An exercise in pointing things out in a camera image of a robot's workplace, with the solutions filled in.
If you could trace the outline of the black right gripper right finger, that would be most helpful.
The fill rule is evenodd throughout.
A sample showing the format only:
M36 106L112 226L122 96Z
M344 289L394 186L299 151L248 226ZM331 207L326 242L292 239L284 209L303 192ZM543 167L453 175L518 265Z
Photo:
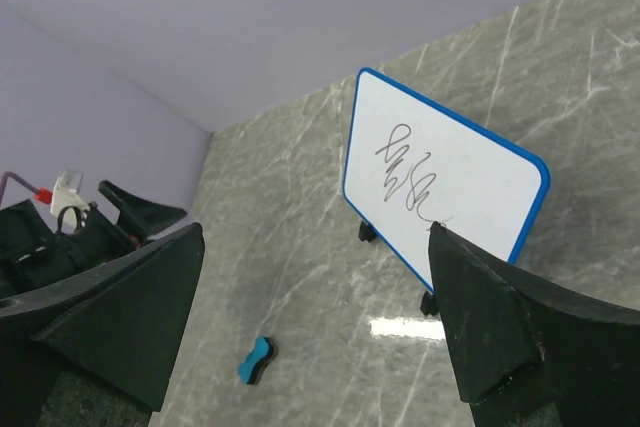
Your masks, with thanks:
M439 223L428 255L475 425L638 425L638 311L515 267Z

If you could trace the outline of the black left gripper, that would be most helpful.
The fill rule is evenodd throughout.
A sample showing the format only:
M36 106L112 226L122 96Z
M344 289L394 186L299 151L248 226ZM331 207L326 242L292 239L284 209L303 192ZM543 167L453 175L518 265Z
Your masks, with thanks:
M63 220L51 230L34 203L25 200L1 210L1 295L30 292L127 255L187 216L187 211L137 197L108 180L98 191L119 211L112 224L92 202L66 207L81 225L72 232Z

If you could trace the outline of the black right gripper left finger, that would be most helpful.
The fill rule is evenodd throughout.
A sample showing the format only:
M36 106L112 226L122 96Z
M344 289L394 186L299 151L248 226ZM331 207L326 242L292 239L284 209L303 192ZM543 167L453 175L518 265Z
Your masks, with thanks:
M161 410L205 253L193 222L132 253L1 301L1 423L33 426L70 369Z

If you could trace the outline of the blue black whiteboard eraser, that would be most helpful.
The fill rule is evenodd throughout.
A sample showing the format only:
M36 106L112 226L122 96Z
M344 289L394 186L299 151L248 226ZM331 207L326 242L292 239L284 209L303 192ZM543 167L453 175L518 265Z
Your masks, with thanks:
M256 385L264 369L276 358L278 348L272 337L259 336L245 360L237 367L237 374L243 384Z

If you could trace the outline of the blue framed whiteboard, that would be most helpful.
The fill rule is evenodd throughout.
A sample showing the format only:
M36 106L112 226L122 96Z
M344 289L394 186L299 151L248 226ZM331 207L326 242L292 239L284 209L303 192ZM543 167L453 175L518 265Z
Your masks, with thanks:
M378 71L358 73L342 192L427 290L433 224L513 263L550 187L534 153Z

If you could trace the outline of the black whiteboard stand foot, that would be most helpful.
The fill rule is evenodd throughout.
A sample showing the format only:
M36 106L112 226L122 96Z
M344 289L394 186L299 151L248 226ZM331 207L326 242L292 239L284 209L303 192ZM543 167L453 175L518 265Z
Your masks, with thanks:
M435 317L439 313L435 296L429 291L425 291L422 296L420 303L420 312L425 317Z
M367 222L361 221L358 230L358 239L361 242L373 242L377 238L376 230Z

